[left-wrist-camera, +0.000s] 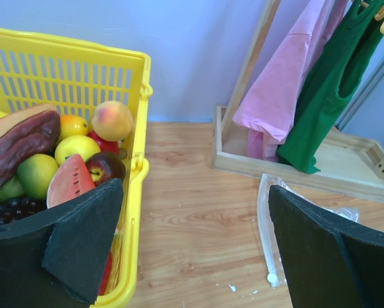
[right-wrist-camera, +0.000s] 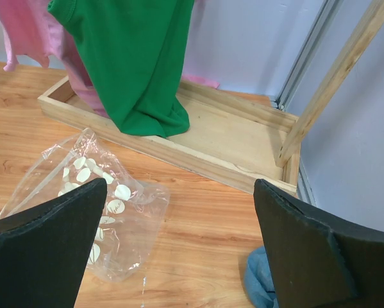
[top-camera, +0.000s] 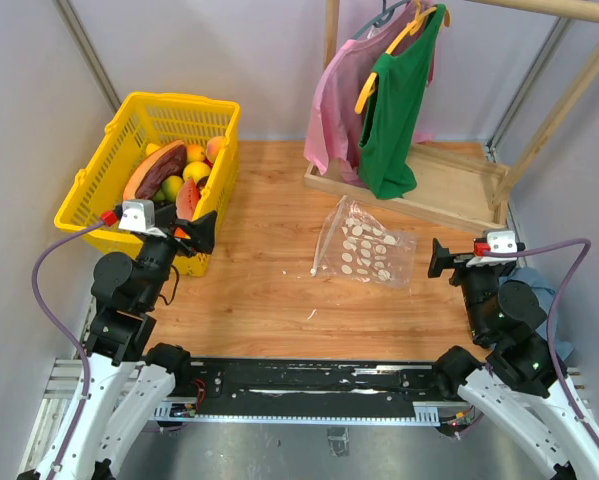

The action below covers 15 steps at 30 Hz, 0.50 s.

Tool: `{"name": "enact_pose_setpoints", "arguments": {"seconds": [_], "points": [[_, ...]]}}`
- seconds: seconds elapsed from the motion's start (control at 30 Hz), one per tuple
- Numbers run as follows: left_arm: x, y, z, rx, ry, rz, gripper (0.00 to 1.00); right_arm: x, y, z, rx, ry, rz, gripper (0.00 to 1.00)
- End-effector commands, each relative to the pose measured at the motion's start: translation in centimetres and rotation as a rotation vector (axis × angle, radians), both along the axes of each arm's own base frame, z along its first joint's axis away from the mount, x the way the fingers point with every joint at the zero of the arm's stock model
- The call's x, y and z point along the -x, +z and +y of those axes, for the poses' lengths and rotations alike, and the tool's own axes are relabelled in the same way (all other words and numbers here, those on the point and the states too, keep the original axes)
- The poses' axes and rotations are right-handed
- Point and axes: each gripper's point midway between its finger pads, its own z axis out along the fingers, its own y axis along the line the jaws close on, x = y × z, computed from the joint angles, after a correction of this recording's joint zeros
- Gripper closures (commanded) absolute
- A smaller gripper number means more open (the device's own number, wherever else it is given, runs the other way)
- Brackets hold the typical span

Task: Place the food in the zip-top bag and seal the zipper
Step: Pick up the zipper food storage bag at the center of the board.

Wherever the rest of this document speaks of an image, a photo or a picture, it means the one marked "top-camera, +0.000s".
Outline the clear zip top bag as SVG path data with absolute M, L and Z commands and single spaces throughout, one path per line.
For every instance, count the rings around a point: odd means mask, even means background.
M 323 223 L 310 274 L 404 288 L 410 284 L 416 247 L 414 234 L 385 228 L 344 196 Z

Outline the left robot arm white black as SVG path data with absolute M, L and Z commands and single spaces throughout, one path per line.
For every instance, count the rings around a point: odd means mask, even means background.
M 82 373 L 55 439 L 37 467 L 23 479 L 114 479 L 155 409 L 171 394 L 193 384 L 191 355 L 181 347 L 146 344 L 156 325 L 152 312 L 178 256 L 210 254 L 215 246 L 216 211 L 187 221 L 174 206 L 155 209 L 150 200 L 125 201 L 82 229 L 91 233 L 118 225 L 137 236 L 136 257 L 115 251 L 93 270 L 96 312 L 80 342 L 44 302 L 39 266 L 31 275 L 35 299 L 51 322 L 75 346 Z

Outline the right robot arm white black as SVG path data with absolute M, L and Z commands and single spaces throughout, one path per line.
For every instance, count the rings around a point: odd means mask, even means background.
M 489 350 L 478 361 L 451 347 L 434 363 L 432 387 L 445 400 L 460 397 L 504 430 L 547 479 L 599 479 L 599 425 L 575 391 L 551 330 L 564 278 L 549 310 L 527 283 L 509 278 L 519 259 L 578 246 L 573 275 L 588 254 L 585 238 L 526 249 L 511 230 L 491 230 L 467 253 L 432 242 L 431 278 L 449 270 L 462 290 L 470 334 Z

